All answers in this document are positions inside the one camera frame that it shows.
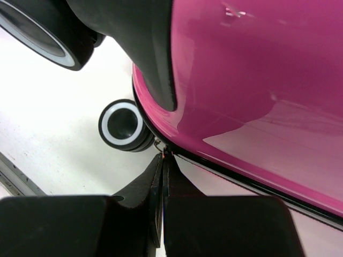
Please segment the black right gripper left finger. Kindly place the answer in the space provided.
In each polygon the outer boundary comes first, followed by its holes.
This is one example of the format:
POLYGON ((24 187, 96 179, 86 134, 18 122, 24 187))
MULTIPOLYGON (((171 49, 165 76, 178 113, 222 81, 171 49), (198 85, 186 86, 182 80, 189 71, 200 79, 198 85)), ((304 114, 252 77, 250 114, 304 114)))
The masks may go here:
POLYGON ((1 256, 155 256, 161 245, 157 154, 114 195, 1 200, 1 256))

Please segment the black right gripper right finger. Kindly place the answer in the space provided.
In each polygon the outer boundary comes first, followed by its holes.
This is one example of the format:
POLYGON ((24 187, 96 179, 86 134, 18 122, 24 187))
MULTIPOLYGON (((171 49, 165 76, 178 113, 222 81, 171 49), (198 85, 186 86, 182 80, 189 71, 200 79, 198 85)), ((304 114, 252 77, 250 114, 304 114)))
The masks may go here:
POLYGON ((207 196, 163 152, 167 256, 304 256, 287 206, 272 196, 207 196))

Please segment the pink hard-shell suitcase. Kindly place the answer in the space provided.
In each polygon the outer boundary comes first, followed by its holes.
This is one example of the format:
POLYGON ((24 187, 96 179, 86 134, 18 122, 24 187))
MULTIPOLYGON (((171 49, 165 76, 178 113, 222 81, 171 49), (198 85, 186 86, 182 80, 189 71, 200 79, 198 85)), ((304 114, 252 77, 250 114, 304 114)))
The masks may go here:
POLYGON ((81 70, 113 38, 135 99, 109 146, 175 154, 342 229, 342 1, 1 1, 1 27, 81 70))

